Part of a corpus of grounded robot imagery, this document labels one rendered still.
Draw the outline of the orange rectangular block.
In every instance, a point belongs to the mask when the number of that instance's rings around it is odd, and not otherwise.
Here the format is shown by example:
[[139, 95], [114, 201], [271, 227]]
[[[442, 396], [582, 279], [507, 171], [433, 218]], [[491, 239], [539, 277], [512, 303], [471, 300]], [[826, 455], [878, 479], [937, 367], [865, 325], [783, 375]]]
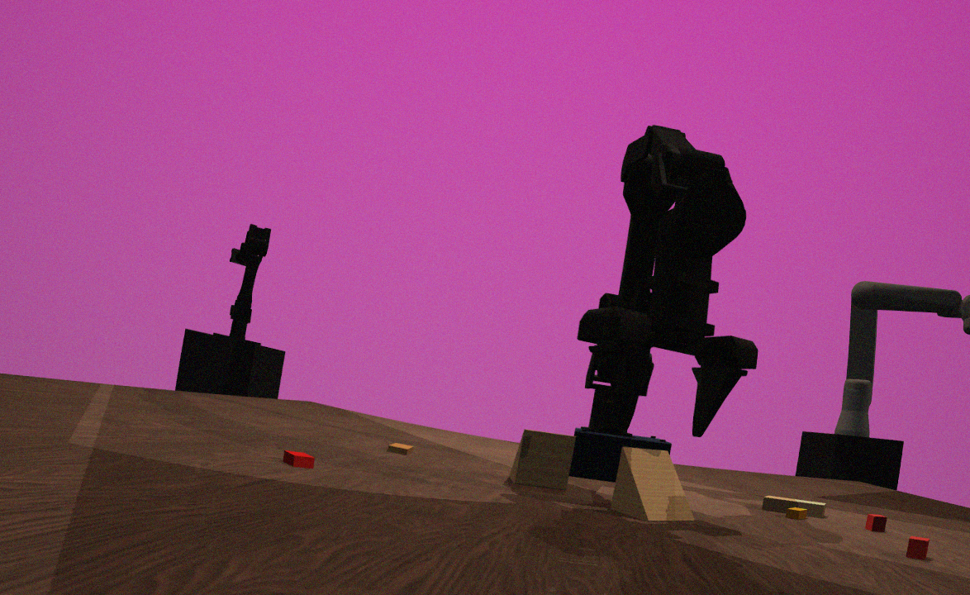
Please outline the orange rectangular block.
[[395, 443], [393, 445], [389, 445], [388, 452], [395, 453], [395, 455], [410, 455], [413, 452], [413, 447], [410, 445]]

